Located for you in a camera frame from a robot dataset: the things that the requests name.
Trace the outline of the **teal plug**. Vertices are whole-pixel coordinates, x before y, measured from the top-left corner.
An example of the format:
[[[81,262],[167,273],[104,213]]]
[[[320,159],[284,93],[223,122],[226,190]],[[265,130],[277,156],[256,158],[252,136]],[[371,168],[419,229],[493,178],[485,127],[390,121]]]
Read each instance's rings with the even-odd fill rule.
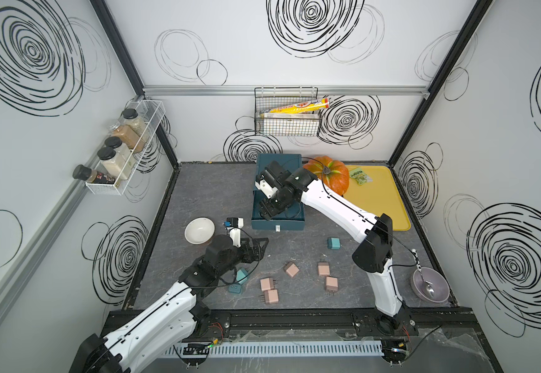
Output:
[[[329,237],[327,239],[327,247],[330,250],[339,250],[342,247],[340,239],[337,237]]]
[[[241,295],[243,292],[243,286],[239,283],[230,284],[230,286],[228,286],[228,292],[234,295]]]
[[[249,276],[250,276],[250,272],[248,272],[248,270],[246,270],[245,268],[240,268],[237,271],[236,283],[243,285],[248,280]]]

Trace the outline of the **teal drawer cabinet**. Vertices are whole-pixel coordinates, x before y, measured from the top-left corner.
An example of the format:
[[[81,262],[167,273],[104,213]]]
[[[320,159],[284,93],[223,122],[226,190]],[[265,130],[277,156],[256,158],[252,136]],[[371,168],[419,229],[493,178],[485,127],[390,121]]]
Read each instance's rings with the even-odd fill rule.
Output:
[[[267,166],[276,162],[284,171],[294,173],[301,167],[300,154],[261,153],[256,160],[256,176],[258,177]],[[269,208],[276,214],[271,219],[264,208],[268,197],[256,186],[253,188],[253,211],[251,226],[254,230],[274,232],[303,231],[305,228],[305,208],[303,203],[290,201],[282,202],[277,197],[271,199]]]

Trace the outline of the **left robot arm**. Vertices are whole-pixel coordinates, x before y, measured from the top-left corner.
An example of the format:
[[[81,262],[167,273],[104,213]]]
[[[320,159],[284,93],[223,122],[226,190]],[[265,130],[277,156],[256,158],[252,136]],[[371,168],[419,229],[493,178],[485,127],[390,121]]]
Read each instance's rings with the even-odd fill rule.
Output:
[[[260,262],[270,240],[215,236],[166,293],[135,318],[80,345],[70,372],[142,372],[164,351],[188,338],[207,314],[201,301],[239,264]]]

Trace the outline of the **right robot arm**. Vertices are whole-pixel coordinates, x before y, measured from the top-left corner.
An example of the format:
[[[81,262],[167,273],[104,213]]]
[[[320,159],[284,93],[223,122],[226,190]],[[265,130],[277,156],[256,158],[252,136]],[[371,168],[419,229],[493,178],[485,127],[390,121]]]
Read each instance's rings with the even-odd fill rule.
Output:
[[[292,173],[276,161],[256,176],[255,187],[264,194],[259,209],[267,221],[302,203],[344,229],[358,243],[352,259],[368,275],[378,321],[393,329],[402,327],[404,301],[393,273],[394,235],[388,215],[371,214],[329,189],[313,172],[301,167]]]

